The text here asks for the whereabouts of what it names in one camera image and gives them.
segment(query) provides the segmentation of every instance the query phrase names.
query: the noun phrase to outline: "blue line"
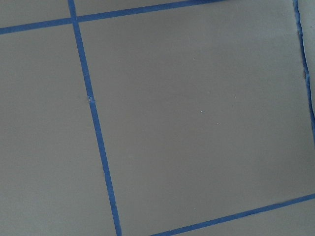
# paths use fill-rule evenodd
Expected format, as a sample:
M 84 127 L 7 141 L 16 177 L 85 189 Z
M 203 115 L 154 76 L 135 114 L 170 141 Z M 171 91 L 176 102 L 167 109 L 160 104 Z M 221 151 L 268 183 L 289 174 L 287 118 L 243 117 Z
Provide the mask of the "blue line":
M 110 172 L 109 172 L 109 166 L 108 166 L 108 160 L 107 160 L 107 156 L 106 156 L 106 150 L 105 150 L 103 135 L 102 135 L 101 127 L 100 127 L 100 122 L 98 119 L 96 103 L 95 103 L 95 99 L 94 99 L 94 95 L 93 95 L 92 83 L 91 83 L 90 74 L 89 74 L 89 68 L 88 68 L 87 59 L 85 56 L 85 51 L 84 51 L 84 47 L 83 47 L 83 41 L 82 41 L 82 37 L 81 37 L 79 23 L 77 21 L 74 1 L 68 0 L 68 5 L 69 5 L 70 14 L 71 14 L 71 21 L 73 24 L 75 40 L 76 40 L 76 44 L 77 44 L 77 48 L 78 48 L 78 52 L 79 52 L 79 57 L 80 57 L 80 62 L 81 62 L 81 67 L 82 67 L 82 72 L 83 72 L 83 77 L 84 77 L 84 83 L 85 83 L 85 87 L 86 87 L 86 91 L 87 91 L 87 96 L 88 96 L 89 102 L 90 102 L 90 109 L 91 109 L 91 114 L 92 114 L 92 118 L 93 118 L 93 124 L 94 124 L 94 128 L 95 128 L 95 134 L 96 134 L 99 154 L 100 154 L 100 158 L 102 161 L 103 170 L 104 170 L 104 174 L 105 174 L 106 187 L 107 187 L 109 202 L 110 202 L 110 206 L 111 206 L 111 210 L 112 210 L 116 235 L 122 236 L 122 229 L 120 226 L 118 210 L 117 210 L 117 206 L 116 206 L 113 183 L 112 183 L 112 179 L 111 179 Z
M 201 228 L 204 228 L 204 227 L 208 227 L 208 226 L 211 226 L 211 225 L 216 225 L 216 224 L 224 223 L 224 222 L 227 222 L 227 221 L 240 219 L 240 218 L 243 218 L 245 216 L 254 215 L 254 214 L 258 214 L 258 213 L 262 213 L 262 212 L 266 212 L 266 211 L 270 211 L 270 210 L 275 210 L 275 209 L 278 209 L 278 208 L 286 207 L 286 206 L 293 205 L 293 204 L 296 204 L 296 203 L 305 202 L 305 201 L 312 200 L 312 199 L 315 199 L 315 194 L 310 194 L 310 195 L 307 195 L 307 196 L 304 196 L 304 197 L 300 197 L 300 198 L 296 198 L 296 199 L 293 199 L 293 200 L 289 200 L 289 201 L 286 201 L 286 202 L 283 202 L 283 203 L 277 203 L 277 204 L 273 204 L 273 205 L 269 205 L 269 206 L 263 206 L 263 207 L 256 208 L 256 209 L 253 209 L 253 210 L 248 210 L 248 211 L 244 211 L 244 212 L 241 212 L 241 213 L 228 215 L 228 216 L 221 217 L 221 218 L 218 218 L 218 219 L 209 220 L 209 221 L 205 221 L 205 222 L 202 222 L 202 223 L 185 226 L 185 227 L 182 227 L 182 228 L 166 231 L 166 232 L 163 232 L 163 233 L 158 233 L 158 234 L 151 235 L 151 236 L 172 236 L 172 235 L 177 235 L 177 234 L 185 233 L 185 232 L 188 232 L 188 231 L 192 231 L 192 230 L 197 230 L 197 229 L 201 229 Z
M 43 22 L 26 24 L 26 25 L 0 28 L 0 34 L 14 33 L 14 32 L 26 31 L 26 30 L 34 30 L 34 29 L 40 29 L 40 28 L 46 28 L 46 27 L 52 27 L 52 26 L 61 26 L 61 25 L 67 25 L 67 24 L 71 24 L 70 18 L 63 18 L 63 19 L 52 20 L 52 21 L 43 21 Z
M 296 25 L 297 25 L 297 29 L 299 32 L 301 53 L 302 53 L 302 59 L 303 59 L 303 67 L 304 67 L 304 73 L 305 73 L 305 82 L 306 82 L 306 88 L 307 88 L 307 96 L 308 96 L 308 100 L 309 100 L 309 109 L 310 109 L 310 115 L 311 115 L 313 139 L 315 142 L 315 116 L 314 116 L 313 105 L 312 105 L 310 73 L 309 73 L 309 67 L 307 66 L 304 43 L 303 43 L 303 30 L 302 30 L 302 25 L 301 25 L 301 15 L 300 15 L 300 11 L 299 11 L 299 1 L 293 0 L 293 4 L 294 4 L 294 11 L 295 11 Z
M 194 5 L 201 5 L 207 4 L 212 2 L 218 2 L 224 0 L 188 0 L 188 1 L 179 1 L 179 2 L 172 2 L 160 5 L 153 5 L 153 6 L 144 6 L 144 7 L 137 7 L 125 10 L 118 10 L 118 11 L 110 11 L 104 13 L 97 13 L 85 16 L 78 16 L 78 22 L 86 22 L 86 21 L 95 21 L 100 19 L 106 18 L 113 18 L 119 16 L 127 16 L 127 15 L 134 15 L 134 14 L 141 14 L 153 11 L 162 11 L 168 10 L 173 8 L 185 7 L 185 6 L 194 6 Z

